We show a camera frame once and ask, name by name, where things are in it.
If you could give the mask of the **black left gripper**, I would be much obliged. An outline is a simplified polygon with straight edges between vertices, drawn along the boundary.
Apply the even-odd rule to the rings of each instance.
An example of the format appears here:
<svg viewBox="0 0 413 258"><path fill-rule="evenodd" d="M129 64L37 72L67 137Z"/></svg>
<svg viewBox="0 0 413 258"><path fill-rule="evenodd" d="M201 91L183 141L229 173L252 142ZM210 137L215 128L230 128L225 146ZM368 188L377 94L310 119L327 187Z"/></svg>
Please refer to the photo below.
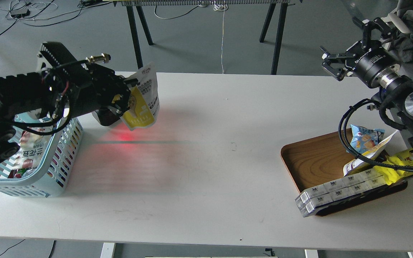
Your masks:
<svg viewBox="0 0 413 258"><path fill-rule="evenodd" d="M90 56L69 68L76 69L70 79L70 113L78 117L102 107L110 108L117 116L122 116L131 108L129 88L139 85L138 78L116 75L113 69L100 65L108 63L109 54Z"/></svg>

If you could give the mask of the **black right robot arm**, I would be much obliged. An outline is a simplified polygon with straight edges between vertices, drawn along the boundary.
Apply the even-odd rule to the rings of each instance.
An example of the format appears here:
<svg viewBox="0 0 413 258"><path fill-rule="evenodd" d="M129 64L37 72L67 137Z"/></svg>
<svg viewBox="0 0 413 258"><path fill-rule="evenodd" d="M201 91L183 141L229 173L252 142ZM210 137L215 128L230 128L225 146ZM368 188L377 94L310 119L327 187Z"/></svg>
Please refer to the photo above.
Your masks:
<svg viewBox="0 0 413 258"><path fill-rule="evenodd" d="M398 60L382 45L391 40L392 30L382 18L364 23L353 17L352 21L362 29L362 39L343 53L332 54L323 48L322 67L338 81L346 76L356 76L367 87L379 88L379 93L372 99L359 101L343 115L338 126L341 143L347 152L368 164L413 172L413 166L378 163L363 156L346 142L345 130L350 116L361 106L368 105L369 109L379 111L386 125L399 131L408 131L411 134L408 143L413 149L413 80L398 74Z"/></svg>

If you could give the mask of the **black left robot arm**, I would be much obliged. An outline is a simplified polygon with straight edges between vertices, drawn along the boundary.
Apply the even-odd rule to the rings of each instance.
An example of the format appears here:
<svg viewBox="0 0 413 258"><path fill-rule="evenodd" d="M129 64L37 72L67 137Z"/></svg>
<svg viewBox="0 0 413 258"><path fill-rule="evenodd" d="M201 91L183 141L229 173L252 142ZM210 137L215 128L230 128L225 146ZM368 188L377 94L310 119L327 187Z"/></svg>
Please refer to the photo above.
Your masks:
<svg viewBox="0 0 413 258"><path fill-rule="evenodd" d="M64 124L46 135L91 112L101 125L109 126L131 108L131 88L138 80L100 65L110 61L109 54L77 60L64 44L44 42L38 57L38 71L0 77L0 164L20 148L10 142L16 128L35 133L34 127L54 126L65 107L69 113Z"/></svg>

